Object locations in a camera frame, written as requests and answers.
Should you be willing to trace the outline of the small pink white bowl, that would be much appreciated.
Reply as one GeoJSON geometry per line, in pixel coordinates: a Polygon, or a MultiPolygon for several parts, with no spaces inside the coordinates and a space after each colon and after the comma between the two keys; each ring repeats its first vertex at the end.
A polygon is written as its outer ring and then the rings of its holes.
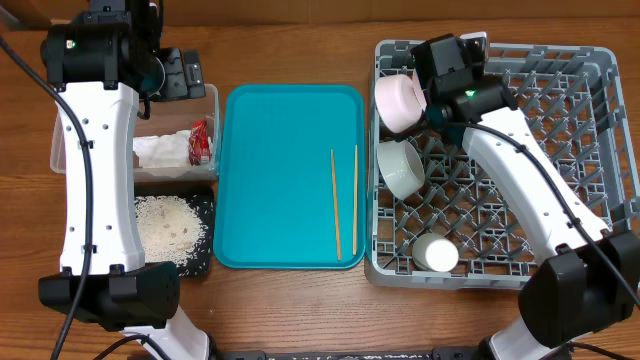
{"type": "Polygon", "coordinates": [[[379,116],[393,133],[401,133],[414,126],[424,111],[414,94],[411,76],[398,74],[379,78],[374,98],[379,116]]]}

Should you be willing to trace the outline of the white napkin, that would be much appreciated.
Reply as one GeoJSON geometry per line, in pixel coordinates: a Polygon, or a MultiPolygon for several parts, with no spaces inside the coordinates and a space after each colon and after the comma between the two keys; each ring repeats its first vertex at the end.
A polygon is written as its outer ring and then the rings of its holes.
{"type": "Polygon", "coordinates": [[[186,167],[189,162],[189,130],[162,136],[133,138],[133,151],[141,168],[186,167]]]}

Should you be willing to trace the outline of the red snack wrapper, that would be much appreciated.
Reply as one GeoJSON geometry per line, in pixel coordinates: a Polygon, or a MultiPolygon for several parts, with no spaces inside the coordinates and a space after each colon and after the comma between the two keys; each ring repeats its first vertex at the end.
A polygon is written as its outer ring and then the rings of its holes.
{"type": "Polygon", "coordinates": [[[206,120],[200,120],[192,126],[188,144],[189,161],[192,166],[208,164],[211,161],[206,120]]]}

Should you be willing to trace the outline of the white cup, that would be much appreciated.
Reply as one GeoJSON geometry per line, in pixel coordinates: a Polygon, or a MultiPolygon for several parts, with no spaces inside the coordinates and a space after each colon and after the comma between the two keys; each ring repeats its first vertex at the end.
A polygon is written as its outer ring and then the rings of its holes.
{"type": "Polygon", "coordinates": [[[450,272],[459,260],[457,247],[436,233],[421,235],[412,246],[412,259],[421,270],[450,272]]]}

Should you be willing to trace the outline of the large white plate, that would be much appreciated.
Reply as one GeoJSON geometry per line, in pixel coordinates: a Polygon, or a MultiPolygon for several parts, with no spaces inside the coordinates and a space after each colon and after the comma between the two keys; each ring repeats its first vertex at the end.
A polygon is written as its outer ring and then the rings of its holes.
{"type": "Polygon", "coordinates": [[[413,71],[411,79],[412,79],[414,94],[417,98],[418,103],[420,104],[421,110],[424,111],[427,108],[427,101],[423,93],[423,90],[419,81],[419,76],[416,70],[413,71]]]}

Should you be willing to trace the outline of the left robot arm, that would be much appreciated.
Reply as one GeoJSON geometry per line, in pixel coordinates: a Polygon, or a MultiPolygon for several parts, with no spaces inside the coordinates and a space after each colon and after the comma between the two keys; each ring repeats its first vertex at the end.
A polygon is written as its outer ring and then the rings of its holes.
{"type": "Polygon", "coordinates": [[[152,102],[204,95],[190,62],[160,45],[164,6],[93,1],[41,46],[64,137],[66,229],[60,270],[40,279],[43,305],[137,341],[158,359],[211,359],[212,338],[180,308],[175,264],[149,263],[133,179],[135,124],[152,102]]]}

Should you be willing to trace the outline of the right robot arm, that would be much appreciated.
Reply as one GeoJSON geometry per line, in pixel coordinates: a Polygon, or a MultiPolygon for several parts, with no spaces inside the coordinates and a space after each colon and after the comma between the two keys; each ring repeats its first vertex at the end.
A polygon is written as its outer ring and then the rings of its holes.
{"type": "Polygon", "coordinates": [[[489,175],[538,265],[518,295],[518,317],[483,341],[481,356],[545,359],[638,309],[639,239],[631,230],[610,233],[571,190],[508,86],[485,74],[488,51],[484,33],[446,34],[412,48],[426,99],[421,121],[489,175]]]}

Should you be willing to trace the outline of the grey dishwasher rack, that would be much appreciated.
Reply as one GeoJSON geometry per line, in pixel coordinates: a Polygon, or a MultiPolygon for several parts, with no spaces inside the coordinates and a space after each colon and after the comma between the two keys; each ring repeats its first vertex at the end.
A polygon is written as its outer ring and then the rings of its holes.
{"type": "MultiPolygon", "coordinates": [[[[486,71],[519,102],[539,146],[584,204],[613,231],[639,227],[639,176],[618,64],[603,47],[494,43],[486,71]]],[[[365,274],[377,286],[522,287],[534,252],[488,175],[436,134],[415,133],[426,180],[404,200],[369,165],[365,274]],[[436,233],[458,249],[450,272],[419,269],[413,243],[436,233]]]]}

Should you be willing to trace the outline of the clear plastic bin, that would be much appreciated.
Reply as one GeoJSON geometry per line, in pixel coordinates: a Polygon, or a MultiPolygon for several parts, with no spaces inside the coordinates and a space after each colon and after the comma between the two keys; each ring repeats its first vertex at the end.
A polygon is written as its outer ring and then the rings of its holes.
{"type": "Polygon", "coordinates": [[[201,120],[207,122],[207,136],[211,160],[203,165],[185,165],[163,168],[143,168],[134,156],[133,178],[135,183],[168,181],[209,181],[218,175],[221,145],[221,121],[218,89],[213,84],[205,85],[206,96],[176,102],[153,103],[151,118],[136,121],[135,137],[173,135],[182,130],[191,131],[201,120]]]}

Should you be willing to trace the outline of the black plastic tray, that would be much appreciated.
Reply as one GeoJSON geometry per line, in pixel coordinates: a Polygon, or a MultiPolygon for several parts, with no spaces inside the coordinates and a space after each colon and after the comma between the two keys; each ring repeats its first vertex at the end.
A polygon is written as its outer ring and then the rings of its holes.
{"type": "Polygon", "coordinates": [[[182,277],[197,278],[206,276],[211,268],[213,251],[213,230],[215,224],[215,195],[207,184],[166,183],[137,185],[135,198],[139,196],[177,196],[187,201],[205,225],[208,226],[205,241],[196,247],[196,258],[189,260],[186,266],[176,267],[182,277]]]}

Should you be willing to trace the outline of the left wooden chopstick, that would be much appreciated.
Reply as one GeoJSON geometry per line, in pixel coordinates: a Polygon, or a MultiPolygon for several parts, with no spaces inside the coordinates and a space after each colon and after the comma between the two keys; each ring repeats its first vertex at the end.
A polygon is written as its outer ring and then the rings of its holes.
{"type": "Polygon", "coordinates": [[[342,260],[342,248],[341,248],[341,231],[340,231],[340,216],[339,216],[339,202],[337,194],[337,182],[336,182],[336,167],[334,150],[330,150],[330,162],[331,162],[331,184],[332,184],[332,199],[333,199],[333,211],[334,211],[334,225],[335,225],[335,241],[336,241],[336,256],[340,262],[342,260]]]}

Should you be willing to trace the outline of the teal serving tray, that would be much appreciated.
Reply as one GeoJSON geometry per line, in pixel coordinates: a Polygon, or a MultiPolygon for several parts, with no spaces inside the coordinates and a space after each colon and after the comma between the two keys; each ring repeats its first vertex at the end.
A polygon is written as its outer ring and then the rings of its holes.
{"type": "Polygon", "coordinates": [[[345,270],[365,252],[366,141],[362,96],[348,85],[243,85],[228,97],[213,239],[237,269],[345,270]],[[352,255],[354,146],[358,252],[352,255]],[[334,150],[342,260],[336,256],[334,150]]]}

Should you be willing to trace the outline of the pile of rice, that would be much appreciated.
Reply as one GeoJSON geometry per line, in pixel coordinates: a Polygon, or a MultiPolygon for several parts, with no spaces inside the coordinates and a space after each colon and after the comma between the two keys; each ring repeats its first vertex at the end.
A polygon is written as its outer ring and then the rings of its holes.
{"type": "Polygon", "coordinates": [[[178,267],[196,258],[208,226],[187,201],[177,196],[139,196],[135,211],[145,262],[171,261],[178,267]]]}

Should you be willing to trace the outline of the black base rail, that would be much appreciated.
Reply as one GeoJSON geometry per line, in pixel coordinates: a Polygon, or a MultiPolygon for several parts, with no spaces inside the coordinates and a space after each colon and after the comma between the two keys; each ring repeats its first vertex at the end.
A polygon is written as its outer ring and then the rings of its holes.
{"type": "Polygon", "coordinates": [[[219,351],[220,360],[489,360],[493,355],[479,346],[444,346],[421,351],[299,352],[219,351]]]}

